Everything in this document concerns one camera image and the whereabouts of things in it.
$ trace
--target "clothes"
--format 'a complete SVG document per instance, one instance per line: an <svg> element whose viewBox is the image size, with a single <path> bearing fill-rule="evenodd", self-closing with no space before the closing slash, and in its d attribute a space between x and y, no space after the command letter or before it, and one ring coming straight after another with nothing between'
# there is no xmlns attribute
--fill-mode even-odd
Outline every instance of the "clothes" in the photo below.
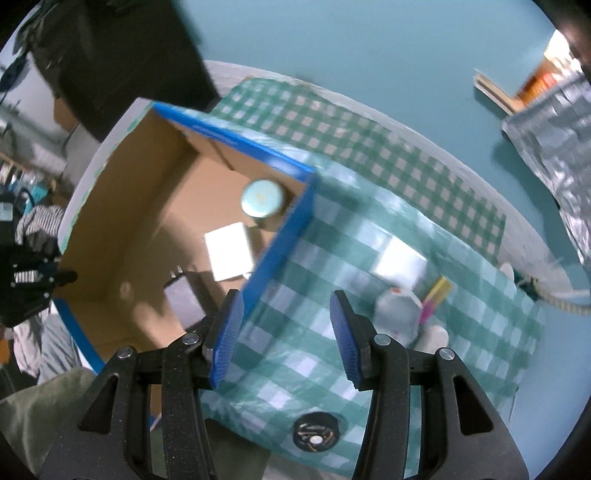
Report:
<svg viewBox="0 0 591 480"><path fill-rule="evenodd" d="M39 384L82 366L70 332L49 310L14 327L13 352L19 370Z"/></svg>
<svg viewBox="0 0 591 480"><path fill-rule="evenodd" d="M0 431L29 470L39 471L63 419L94 377L90 370L75 368L0 402Z"/></svg>

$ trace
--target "white object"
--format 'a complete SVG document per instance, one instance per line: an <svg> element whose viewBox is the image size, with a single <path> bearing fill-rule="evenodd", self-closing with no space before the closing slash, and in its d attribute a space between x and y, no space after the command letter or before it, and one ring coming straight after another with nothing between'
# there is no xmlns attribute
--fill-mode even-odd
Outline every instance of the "white object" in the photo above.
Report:
<svg viewBox="0 0 591 480"><path fill-rule="evenodd" d="M205 234L205 244L215 281L239 277L254 270L255 260L242 222Z"/></svg>
<svg viewBox="0 0 591 480"><path fill-rule="evenodd" d="M417 352L435 353L449 344L447 330L441 325L425 325L414 349Z"/></svg>
<svg viewBox="0 0 591 480"><path fill-rule="evenodd" d="M402 240L392 237L371 273L394 287L412 290L427 268L427 259Z"/></svg>
<svg viewBox="0 0 591 480"><path fill-rule="evenodd" d="M375 302L374 328L408 347L417 338L422 309L421 301L412 291L391 288Z"/></svg>
<svg viewBox="0 0 591 480"><path fill-rule="evenodd" d="M502 271L509 280L515 281L515 272L513 272L513 267L511 266L510 263L508 263L508 262L503 263L499 267L499 270Z"/></svg>

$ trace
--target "small jar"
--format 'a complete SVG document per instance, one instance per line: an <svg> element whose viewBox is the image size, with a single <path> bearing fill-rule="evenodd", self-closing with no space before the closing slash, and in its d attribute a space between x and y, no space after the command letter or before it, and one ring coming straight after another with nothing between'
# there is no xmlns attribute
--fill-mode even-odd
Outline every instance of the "small jar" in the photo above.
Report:
<svg viewBox="0 0 591 480"><path fill-rule="evenodd" d="M279 228L284 205L285 191L273 180L254 180L242 192L242 211L263 230L275 231Z"/></svg>

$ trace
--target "cardboard box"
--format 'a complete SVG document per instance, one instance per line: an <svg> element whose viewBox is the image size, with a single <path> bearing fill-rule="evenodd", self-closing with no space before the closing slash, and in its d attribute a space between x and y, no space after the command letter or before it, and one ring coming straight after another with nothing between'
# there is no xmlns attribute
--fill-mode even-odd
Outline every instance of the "cardboard box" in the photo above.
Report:
<svg viewBox="0 0 591 480"><path fill-rule="evenodd" d="M73 132L79 123L78 119L61 98L55 98L53 100L53 119L68 133Z"/></svg>
<svg viewBox="0 0 591 480"><path fill-rule="evenodd" d="M162 104L133 104L72 195L59 232L60 268L79 279L55 303L95 370L122 345L161 348L183 334L164 284L177 265L203 272L218 304L241 288L247 317L312 214L314 174L283 154ZM246 282L216 283L203 235L235 222L243 188L272 178L290 192L275 233Z"/></svg>

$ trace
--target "striped cloth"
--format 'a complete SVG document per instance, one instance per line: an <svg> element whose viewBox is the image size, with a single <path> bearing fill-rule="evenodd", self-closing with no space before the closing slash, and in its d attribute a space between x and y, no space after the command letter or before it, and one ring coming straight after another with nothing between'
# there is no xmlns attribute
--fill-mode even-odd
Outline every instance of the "striped cloth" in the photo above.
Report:
<svg viewBox="0 0 591 480"><path fill-rule="evenodd" d="M49 238L57 240L57 231L64 218L64 209L58 205L37 205L18 222L15 240L23 245L27 236L42 232ZM15 275L17 283L30 283L37 280L39 272L36 270L20 272Z"/></svg>

